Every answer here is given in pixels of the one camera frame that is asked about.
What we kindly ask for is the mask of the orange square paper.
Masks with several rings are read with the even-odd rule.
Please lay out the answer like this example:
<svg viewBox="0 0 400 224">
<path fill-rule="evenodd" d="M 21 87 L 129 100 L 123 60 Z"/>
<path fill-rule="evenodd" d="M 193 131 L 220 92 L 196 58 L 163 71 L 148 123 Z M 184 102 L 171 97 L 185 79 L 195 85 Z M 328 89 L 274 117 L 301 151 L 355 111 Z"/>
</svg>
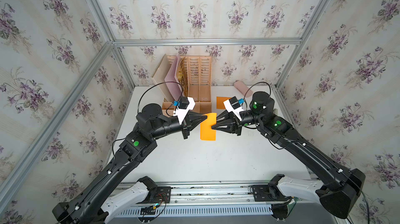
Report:
<svg viewBox="0 0 400 224">
<path fill-rule="evenodd" d="M 224 102 L 228 101 L 229 99 L 229 97 L 216 97 L 216 109 L 225 110 L 226 107 L 224 105 Z"/>
<path fill-rule="evenodd" d="M 200 139 L 202 141 L 215 141 L 216 131 L 211 127 L 216 123 L 217 114 L 208 113 L 206 114 L 207 119 L 201 123 Z"/>
</svg>

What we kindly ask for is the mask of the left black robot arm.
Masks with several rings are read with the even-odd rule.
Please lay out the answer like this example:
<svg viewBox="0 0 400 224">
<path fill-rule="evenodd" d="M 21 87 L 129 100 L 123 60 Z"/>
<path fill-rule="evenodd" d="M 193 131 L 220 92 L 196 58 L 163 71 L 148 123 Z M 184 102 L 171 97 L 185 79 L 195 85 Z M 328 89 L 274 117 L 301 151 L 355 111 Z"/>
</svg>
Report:
<svg viewBox="0 0 400 224">
<path fill-rule="evenodd" d="M 190 132 L 207 119 L 206 115 L 193 111 L 195 100 L 192 97 L 180 94 L 172 105 L 176 109 L 169 117 L 156 103 L 138 108 L 133 130 L 123 138 L 108 165 L 82 193 L 53 208 L 59 224 L 108 224 L 131 205 L 155 196 L 157 185 L 149 177 L 139 179 L 122 193 L 111 194 L 157 147 L 158 139 L 177 132 L 187 139 Z"/>
</svg>

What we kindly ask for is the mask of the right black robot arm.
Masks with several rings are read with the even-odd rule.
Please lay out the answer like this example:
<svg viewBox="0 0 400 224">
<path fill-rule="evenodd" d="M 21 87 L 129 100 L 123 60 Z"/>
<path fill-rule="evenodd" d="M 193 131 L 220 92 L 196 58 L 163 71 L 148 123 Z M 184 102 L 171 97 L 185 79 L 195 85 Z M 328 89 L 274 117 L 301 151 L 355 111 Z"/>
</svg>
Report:
<svg viewBox="0 0 400 224">
<path fill-rule="evenodd" d="M 264 91 L 253 93 L 250 103 L 246 98 L 232 97 L 224 101 L 225 110 L 211 127 L 240 136 L 242 128 L 252 126 L 274 148 L 288 151 L 317 176 L 316 180 L 302 180 L 277 174 L 267 185 L 251 189 L 255 201 L 279 202 L 275 209 L 283 210 L 299 198 L 319 203 L 333 216 L 347 219 L 358 198 L 364 196 L 365 174 L 322 153 L 292 124 L 276 115 L 274 105 L 274 99 Z"/>
</svg>

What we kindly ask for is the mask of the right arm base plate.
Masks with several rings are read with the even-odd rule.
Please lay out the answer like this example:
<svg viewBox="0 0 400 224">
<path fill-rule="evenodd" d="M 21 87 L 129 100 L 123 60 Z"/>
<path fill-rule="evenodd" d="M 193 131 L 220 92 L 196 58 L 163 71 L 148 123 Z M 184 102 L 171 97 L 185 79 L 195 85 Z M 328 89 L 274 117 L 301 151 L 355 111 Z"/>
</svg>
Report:
<svg viewBox="0 0 400 224">
<path fill-rule="evenodd" d="M 254 197 L 255 202 L 283 202 L 289 203 L 292 197 L 284 196 L 278 189 L 267 184 L 252 185 L 250 192 Z"/>
</svg>

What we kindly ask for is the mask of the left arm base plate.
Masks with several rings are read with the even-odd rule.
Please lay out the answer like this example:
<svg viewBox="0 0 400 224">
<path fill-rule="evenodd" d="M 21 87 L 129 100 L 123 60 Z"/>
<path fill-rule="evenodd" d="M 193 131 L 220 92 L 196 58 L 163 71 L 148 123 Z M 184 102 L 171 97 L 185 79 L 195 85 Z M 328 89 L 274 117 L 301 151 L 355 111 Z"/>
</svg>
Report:
<svg viewBox="0 0 400 224">
<path fill-rule="evenodd" d="M 148 191 L 145 198 L 141 201 L 134 201 L 133 204 L 161 204 L 170 203 L 172 187 L 157 186 Z"/>
</svg>

